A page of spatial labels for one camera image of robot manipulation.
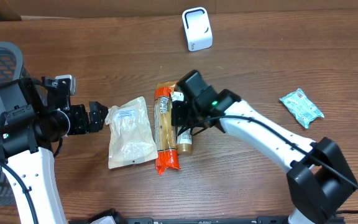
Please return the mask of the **white Pantene tube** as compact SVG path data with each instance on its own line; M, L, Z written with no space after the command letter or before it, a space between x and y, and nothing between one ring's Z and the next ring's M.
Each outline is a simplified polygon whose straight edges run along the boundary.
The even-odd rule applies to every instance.
M181 132L183 124L187 119L188 105L182 92L174 91L172 98L172 125L177 130L177 151L178 154L192 154L192 136L190 129Z

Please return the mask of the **beige plastic pouch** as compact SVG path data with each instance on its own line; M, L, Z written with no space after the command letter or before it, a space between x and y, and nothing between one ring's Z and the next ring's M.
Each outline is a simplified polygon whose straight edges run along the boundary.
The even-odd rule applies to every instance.
M141 164L158 158L143 96L122 106L112 106L108 109L105 124L111 131L109 169Z

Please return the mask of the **orange spaghetti packet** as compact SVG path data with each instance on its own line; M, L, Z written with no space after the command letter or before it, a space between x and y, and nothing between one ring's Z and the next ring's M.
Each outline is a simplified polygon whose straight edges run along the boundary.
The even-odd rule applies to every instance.
M180 170L177 135L172 126L172 99L176 82L158 83L154 93L154 136L158 158L155 167L159 175L167 169Z

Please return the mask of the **teal wet wipes packet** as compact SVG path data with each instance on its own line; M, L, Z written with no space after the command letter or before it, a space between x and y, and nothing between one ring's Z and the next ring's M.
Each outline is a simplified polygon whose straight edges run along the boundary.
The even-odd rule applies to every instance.
M280 98L280 101L305 129L308 129L315 119L324 118L324 114L301 88Z

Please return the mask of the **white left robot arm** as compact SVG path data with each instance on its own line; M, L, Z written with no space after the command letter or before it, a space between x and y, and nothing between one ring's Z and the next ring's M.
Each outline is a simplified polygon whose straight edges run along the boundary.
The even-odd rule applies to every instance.
M66 223L55 180L55 157L63 137L97 133L108 108L97 101L72 105L75 79L22 78L0 84L0 166L21 223Z

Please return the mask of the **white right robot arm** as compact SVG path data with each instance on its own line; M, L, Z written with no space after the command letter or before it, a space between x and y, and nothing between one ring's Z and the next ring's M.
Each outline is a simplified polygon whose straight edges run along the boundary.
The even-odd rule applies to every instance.
M340 147L329 138L316 142L279 126L229 90L174 91L176 126L216 126L248 142L286 174L295 211L289 223L327 223L356 191L357 181Z

